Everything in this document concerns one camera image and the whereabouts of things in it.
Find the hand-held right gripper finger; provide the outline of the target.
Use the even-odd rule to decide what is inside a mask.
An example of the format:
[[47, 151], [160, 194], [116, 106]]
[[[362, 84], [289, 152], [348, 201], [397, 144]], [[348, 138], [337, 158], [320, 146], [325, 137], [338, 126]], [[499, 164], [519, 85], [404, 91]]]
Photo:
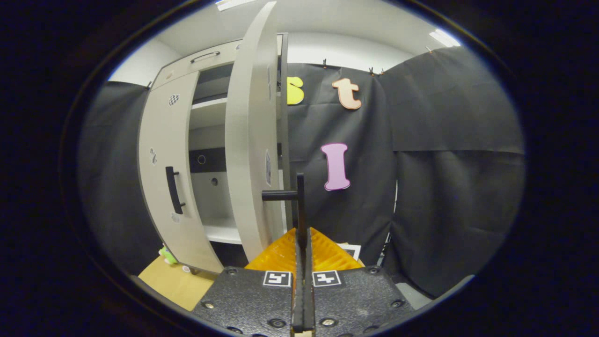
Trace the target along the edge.
[[295, 229], [246, 267], [225, 267], [192, 313], [236, 337], [291, 337], [301, 323]]
[[415, 311], [380, 266], [361, 266], [314, 228], [306, 253], [305, 321], [315, 337], [363, 337]]

